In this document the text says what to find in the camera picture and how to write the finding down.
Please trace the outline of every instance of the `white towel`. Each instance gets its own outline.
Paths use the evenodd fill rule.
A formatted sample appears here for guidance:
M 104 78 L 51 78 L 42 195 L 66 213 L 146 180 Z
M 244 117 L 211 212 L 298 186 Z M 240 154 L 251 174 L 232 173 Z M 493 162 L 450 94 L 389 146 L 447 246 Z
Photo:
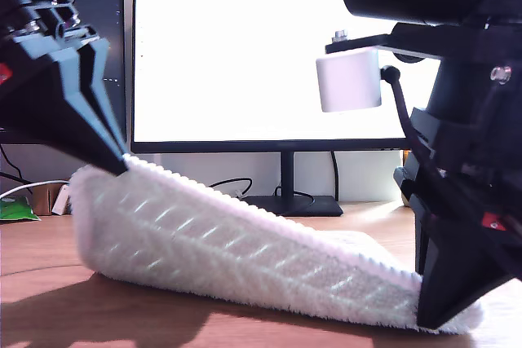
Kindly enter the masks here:
M 79 253 L 107 277 L 358 324 L 419 330 L 421 276 L 366 234 L 325 234 L 126 156 L 71 180 Z M 478 303 L 437 331 L 466 333 Z

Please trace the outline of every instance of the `monitor screen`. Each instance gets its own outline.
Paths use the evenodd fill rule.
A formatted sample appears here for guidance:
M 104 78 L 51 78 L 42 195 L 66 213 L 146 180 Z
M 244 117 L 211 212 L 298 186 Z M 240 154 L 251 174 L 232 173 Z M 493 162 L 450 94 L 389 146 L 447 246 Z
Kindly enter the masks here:
M 82 23 L 93 25 L 110 42 L 104 84 L 123 135 L 126 134 L 123 0 L 76 0 Z M 37 143 L 22 134 L 2 130 L 0 143 Z
M 383 104 L 322 112 L 316 59 L 334 32 L 390 33 L 343 0 L 135 0 L 134 152 L 398 148 L 392 91 Z M 409 109 L 425 107 L 439 62 L 395 65 Z

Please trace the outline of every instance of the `white cylinder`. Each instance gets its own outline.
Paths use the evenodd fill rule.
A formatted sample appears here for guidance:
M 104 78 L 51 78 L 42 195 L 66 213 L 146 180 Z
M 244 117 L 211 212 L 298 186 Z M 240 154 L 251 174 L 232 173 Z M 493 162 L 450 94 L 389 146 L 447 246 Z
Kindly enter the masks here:
M 316 66 L 323 112 L 381 105 L 381 73 L 376 49 L 325 55 L 317 59 Z

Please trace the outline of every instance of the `desk surface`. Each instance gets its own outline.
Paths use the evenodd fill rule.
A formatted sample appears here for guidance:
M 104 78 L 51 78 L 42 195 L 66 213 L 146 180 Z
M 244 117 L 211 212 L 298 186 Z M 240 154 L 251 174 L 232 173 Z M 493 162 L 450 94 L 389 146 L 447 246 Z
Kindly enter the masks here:
M 397 203 L 344 205 L 339 218 L 296 218 L 320 230 L 364 231 L 414 265 L 414 218 Z M 80 265 L 70 217 L 0 226 L 2 346 L 517 347 L 522 284 L 484 297 L 465 336 L 432 336 L 313 319 L 112 281 Z

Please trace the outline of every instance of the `green bag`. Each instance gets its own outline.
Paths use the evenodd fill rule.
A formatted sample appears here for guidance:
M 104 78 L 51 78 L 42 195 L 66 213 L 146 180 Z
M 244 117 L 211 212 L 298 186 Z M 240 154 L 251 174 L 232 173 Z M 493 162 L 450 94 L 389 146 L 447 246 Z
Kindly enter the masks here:
M 0 221 L 41 220 L 33 213 L 25 196 L 8 196 L 0 200 Z

